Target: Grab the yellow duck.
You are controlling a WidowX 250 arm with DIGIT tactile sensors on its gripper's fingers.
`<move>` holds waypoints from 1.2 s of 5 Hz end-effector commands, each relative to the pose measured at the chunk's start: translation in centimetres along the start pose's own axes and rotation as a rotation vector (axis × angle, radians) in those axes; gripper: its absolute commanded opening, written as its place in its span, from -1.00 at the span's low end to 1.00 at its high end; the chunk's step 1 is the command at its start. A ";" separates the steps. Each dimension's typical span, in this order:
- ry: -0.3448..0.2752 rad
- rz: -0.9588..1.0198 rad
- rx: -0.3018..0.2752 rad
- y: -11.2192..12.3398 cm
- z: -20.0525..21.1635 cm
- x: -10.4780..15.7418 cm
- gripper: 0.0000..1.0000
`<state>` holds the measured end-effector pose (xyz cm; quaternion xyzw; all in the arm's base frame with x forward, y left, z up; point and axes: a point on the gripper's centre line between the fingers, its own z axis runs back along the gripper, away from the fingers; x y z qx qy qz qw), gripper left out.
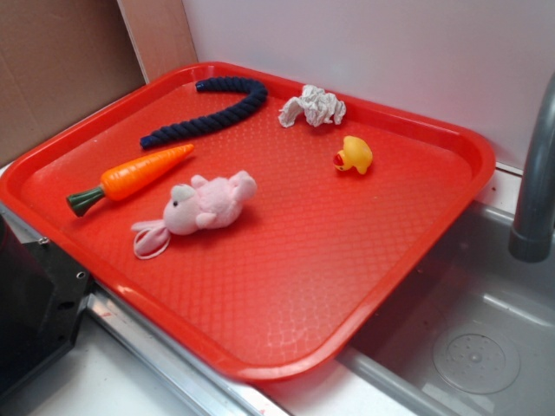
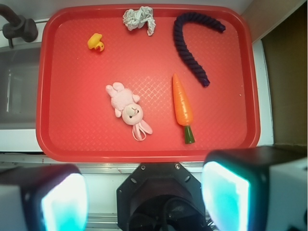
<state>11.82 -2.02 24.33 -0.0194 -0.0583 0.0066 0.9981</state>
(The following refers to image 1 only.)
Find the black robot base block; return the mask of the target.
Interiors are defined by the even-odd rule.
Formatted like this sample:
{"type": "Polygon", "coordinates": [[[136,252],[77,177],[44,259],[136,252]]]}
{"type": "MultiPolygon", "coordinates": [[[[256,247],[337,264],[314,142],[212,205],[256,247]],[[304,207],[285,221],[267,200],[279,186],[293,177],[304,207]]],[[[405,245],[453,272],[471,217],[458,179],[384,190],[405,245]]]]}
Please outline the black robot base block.
{"type": "Polygon", "coordinates": [[[1,399],[74,345],[92,284],[53,242],[23,243],[1,220],[1,399]]]}

